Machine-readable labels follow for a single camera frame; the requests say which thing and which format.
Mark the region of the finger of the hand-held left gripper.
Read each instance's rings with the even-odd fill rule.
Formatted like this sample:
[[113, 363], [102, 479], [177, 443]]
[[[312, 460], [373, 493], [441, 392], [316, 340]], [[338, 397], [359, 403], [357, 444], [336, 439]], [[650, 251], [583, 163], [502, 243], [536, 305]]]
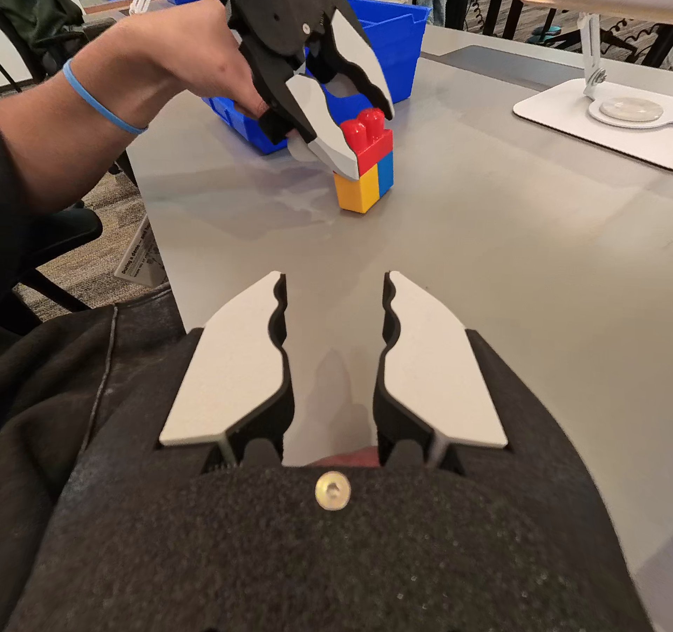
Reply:
[[394, 103], [372, 44], [348, 0], [336, 0], [323, 14], [319, 32], [307, 40], [306, 70], [328, 92], [345, 102], [364, 98], [388, 120]]
[[291, 156], [304, 163], [320, 160], [344, 178], [359, 179], [358, 157], [334, 122], [320, 84], [312, 77], [297, 74], [286, 85], [307, 118], [310, 131], [315, 133], [308, 139], [299, 132], [290, 135], [287, 146]]

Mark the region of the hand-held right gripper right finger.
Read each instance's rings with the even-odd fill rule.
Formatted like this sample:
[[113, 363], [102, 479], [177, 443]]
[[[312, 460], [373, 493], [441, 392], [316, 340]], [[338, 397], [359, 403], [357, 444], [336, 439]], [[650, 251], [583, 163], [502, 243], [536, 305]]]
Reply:
[[460, 319], [396, 270], [384, 274], [382, 307], [372, 405], [380, 465], [449, 467], [459, 448], [507, 452], [508, 436]]

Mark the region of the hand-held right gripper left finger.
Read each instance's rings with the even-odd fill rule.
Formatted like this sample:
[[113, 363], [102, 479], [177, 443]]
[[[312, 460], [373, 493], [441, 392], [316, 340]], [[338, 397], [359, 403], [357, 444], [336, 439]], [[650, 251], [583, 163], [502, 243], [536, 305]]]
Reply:
[[208, 319], [159, 434], [161, 447], [215, 445], [236, 467], [260, 440], [282, 462], [295, 414], [283, 348], [286, 309], [286, 276], [272, 271]]

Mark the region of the red two-stud block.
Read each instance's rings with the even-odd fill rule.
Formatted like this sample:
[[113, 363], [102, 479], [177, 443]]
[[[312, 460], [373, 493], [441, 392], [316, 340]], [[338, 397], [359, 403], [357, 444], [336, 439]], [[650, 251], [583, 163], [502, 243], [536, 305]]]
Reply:
[[363, 109], [355, 118], [342, 122], [341, 131], [357, 157], [358, 177], [392, 152], [393, 132], [386, 128], [385, 115], [379, 108]]

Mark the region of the yellow one-stud block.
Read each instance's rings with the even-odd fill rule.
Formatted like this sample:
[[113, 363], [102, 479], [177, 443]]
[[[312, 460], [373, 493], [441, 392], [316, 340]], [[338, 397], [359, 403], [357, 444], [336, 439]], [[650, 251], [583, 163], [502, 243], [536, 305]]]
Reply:
[[332, 174], [340, 209], [365, 214], [380, 199], [378, 164], [373, 165], [356, 181], [351, 181], [337, 172]]

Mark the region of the person's left forearm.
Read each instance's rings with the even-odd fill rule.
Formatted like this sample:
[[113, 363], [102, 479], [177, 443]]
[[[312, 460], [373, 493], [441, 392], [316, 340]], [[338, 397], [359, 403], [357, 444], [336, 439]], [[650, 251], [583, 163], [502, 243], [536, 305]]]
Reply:
[[1, 208], [52, 213], [90, 191], [136, 137], [107, 122], [62, 72], [1, 99]]

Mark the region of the grey desk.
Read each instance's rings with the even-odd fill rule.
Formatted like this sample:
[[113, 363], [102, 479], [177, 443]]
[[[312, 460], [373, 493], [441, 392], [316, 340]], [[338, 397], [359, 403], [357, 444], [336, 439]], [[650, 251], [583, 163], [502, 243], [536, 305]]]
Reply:
[[399, 271], [497, 351], [573, 440], [643, 599], [672, 585], [672, 175], [517, 118], [571, 53], [430, 27], [396, 107], [393, 189], [260, 156], [189, 93], [129, 150], [187, 330], [287, 275], [285, 462], [374, 441], [382, 286]]

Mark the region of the person's left hand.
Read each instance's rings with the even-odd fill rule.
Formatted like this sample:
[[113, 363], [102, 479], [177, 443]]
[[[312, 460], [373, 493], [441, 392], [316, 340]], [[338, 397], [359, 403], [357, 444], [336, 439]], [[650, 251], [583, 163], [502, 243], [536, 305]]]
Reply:
[[252, 118], [267, 108], [218, 0], [131, 15], [106, 36], [114, 52], [112, 87], [100, 102], [109, 100], [107, 107], [134, 127], [146, 127], [186, 90], [230, 98]]

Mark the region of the printed paper sheet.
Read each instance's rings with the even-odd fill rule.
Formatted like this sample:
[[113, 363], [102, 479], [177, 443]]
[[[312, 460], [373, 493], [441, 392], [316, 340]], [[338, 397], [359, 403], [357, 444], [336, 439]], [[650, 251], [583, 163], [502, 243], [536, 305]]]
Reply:
[[117, 279], [156, 288], [165, 283], [167, 274], [157, 247], [154, 232], [145, 216], [114, 270]]

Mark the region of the person's dark clothing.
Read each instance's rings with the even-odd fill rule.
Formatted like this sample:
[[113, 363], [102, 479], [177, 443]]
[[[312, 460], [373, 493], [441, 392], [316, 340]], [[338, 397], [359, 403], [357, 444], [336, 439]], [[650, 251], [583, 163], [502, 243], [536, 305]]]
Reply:
[[23, 336], [1, 327], [1, 629], [82, 448], [184, 335], [167, 283]]

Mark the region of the blue wristband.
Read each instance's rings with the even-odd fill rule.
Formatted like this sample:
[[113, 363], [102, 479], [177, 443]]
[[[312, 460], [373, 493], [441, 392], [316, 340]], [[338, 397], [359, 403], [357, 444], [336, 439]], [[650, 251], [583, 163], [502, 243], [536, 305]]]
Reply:
[[103, 117], [107, 122], [111, 123], [114, 125], [116, 128], [122, 130], [123, 132], [126, 132], [134, 137], [138, 137], [139, 135], [142, 135], [144, 132], [147, 131], [147, 127], [144, 128], [138, 128], [130, 123], [127, 123], [125, 120], [123, 120], [121, 117], [117, 116], [114, 114], [112, 111], [107, 109], [101, 102], [99, 102], [96, 98], [94, 98], [91, 93], [87, 89], [84, 88], [84, 86], [81, 84], [81, 82], [77, 79], [75, 76], [73, 70], [72, 70], [72, 59], [67, 60], [63, 64], [62, 68], [62, 73], [64, 75], [64, 78], [66, 82], [69, 84], [70, 88], [92, 109], [94, 109], [98, 115]]

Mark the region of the black office chair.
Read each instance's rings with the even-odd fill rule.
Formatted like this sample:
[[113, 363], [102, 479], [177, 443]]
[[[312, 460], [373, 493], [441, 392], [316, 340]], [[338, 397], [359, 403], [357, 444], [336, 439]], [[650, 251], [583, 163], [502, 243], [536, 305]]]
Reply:
[[35, 83], [43, 82], [61, 71], [68, 60], [115, 23], [113, 18], [84, 22], [79, 17], [73, 23], [63, 23], [48, 36], [30, 44], [4, 9], [1, 10], [1, 32], [16, 49]]
[[53, 283], [39, 268], [97, 240], [102, 231], [100, 218], [81, 201], [73, 207], [35, 220], [29, 229], [25, 252], [19, 259], [18, 274], [11, 277], [8, 293], [1, 296], [1, 328], [24, 336], [42, 323], [14, 292], [19, 284], [38, 292], [69, 313], [89, 310], [87, 304]]

